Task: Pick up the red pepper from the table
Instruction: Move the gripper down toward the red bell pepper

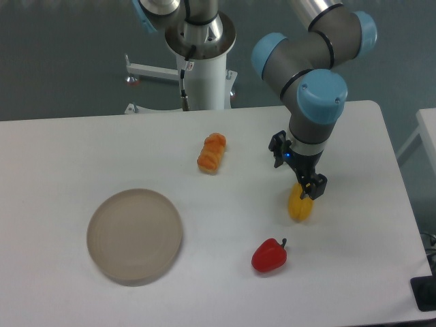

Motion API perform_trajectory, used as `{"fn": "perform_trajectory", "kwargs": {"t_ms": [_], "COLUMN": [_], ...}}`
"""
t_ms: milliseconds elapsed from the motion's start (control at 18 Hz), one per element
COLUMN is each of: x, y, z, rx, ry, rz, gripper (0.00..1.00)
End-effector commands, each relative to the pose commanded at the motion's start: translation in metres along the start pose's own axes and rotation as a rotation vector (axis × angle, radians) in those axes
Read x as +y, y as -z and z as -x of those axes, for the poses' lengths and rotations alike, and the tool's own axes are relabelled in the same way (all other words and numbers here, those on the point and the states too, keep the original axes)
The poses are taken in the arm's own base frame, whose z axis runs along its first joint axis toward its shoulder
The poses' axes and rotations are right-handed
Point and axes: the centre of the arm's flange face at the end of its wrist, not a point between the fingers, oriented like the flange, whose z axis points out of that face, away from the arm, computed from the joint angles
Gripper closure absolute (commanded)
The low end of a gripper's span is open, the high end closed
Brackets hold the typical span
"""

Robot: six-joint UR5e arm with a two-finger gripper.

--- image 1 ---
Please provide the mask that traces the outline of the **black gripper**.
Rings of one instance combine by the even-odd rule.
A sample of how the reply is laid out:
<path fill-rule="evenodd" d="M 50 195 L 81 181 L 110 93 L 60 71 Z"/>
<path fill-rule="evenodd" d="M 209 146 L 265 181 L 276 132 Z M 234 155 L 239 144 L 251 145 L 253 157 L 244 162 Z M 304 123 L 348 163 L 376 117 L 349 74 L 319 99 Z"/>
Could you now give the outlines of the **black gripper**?
<path fill-rule="evenodd" d="M 322 152 L 316 155 L 301 155 L 289 151 L 285 154 L 285 161 L 295 172 L 300 186 L 300 199 L 316 200 L 324 194 L 328 179 L 323 174 L 316 173 L 316 165 Z"/>

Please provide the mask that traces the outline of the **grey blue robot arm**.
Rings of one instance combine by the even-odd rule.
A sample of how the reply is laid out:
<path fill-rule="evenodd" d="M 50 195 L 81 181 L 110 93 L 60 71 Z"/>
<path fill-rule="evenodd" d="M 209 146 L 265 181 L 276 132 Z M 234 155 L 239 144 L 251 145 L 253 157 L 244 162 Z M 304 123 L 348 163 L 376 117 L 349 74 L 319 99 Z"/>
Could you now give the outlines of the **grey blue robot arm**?
<path fill-rule="evenodd" d="M 176 57 L 176 81 L 184 111 L 223 110 L 230 103 L 226 59 L 236 29 L 217 1 L 134 1 L 141 25 L 163 30 Z M 371 51 L 377 27 L 365 12 L 340 1 L 293 1 L 307 29 L 295 42 L 281 33 L 260 39 L 251 53 L 258 76 L 290 111 L 287 131 L 275 134 L 269 150 L 275 165 L 287 164 L 301 186 L 301 198 L 316 199 L 327 178 L 315 167 L 347 99 L 347 85 L 333 68 Z"/>

